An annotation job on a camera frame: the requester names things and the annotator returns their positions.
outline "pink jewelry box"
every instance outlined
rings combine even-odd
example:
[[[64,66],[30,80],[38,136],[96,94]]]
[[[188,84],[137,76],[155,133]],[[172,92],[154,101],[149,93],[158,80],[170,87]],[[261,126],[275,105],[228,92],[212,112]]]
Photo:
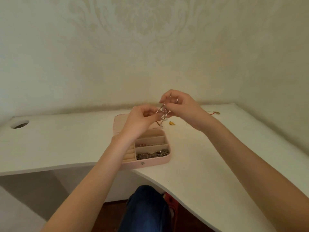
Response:
[[[117,135],[125,125],[129,114],[115,116],[113,134]],[[144,160],[137,160],[136,156],[140,153],[154,153],[162,149],[168,149],[169,154],[163,157],[155,157]],[[128,148],[121,165],[121,170],[144,168],[159,164],[168,163],[171,159],[171,148],[163,129],[153,123],[130,147]]]

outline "red shoe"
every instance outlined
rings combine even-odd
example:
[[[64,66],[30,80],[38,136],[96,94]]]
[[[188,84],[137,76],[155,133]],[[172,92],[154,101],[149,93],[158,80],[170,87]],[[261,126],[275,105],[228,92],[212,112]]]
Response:
[[[172,230],[175,232],[176,230],[176,222],[177,222],[177,215],[178,215],[178,205],[179,203],[177,202],[176,199],[174,199],[169,193],[166,193],[163,195],[163,198],[165,201],[168,203],[168,206],[170,209],[173,210],[174,216],[172,217]]]

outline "jewelry box lid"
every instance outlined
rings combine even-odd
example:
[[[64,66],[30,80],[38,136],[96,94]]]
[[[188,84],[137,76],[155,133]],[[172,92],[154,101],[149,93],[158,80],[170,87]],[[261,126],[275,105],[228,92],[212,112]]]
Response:
[[[114,118],[114,125],[113,125],[113,132],[114,135],[119,133],[123,126],[125,125],[127,118],[128,118],[129,114],[120,114],[115,116]],[[160,129],[161,127],[154,122],[153,124],[150,125],[149,129]]]

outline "leg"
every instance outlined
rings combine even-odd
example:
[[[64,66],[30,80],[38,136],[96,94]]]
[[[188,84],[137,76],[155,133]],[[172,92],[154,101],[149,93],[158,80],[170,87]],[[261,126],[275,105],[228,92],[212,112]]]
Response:
[[[118,232],[171,232],[168,204],[151,186],[140,186],[127,202]]]

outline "white desk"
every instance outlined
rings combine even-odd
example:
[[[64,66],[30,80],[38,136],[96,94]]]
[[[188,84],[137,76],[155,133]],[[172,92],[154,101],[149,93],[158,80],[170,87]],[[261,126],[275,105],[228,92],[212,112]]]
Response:
[[[309,196],[309,157],[235,105],[203,106]],[[128,110],[15,117],[0,128],[0,175],[94,164],[110,143],[113,119]],[[29,124],[10,126],[20,120]],[[274,231],[210,141],[177,117],[164,130],[173,153],[164,165],[133,170],[221,231]]]

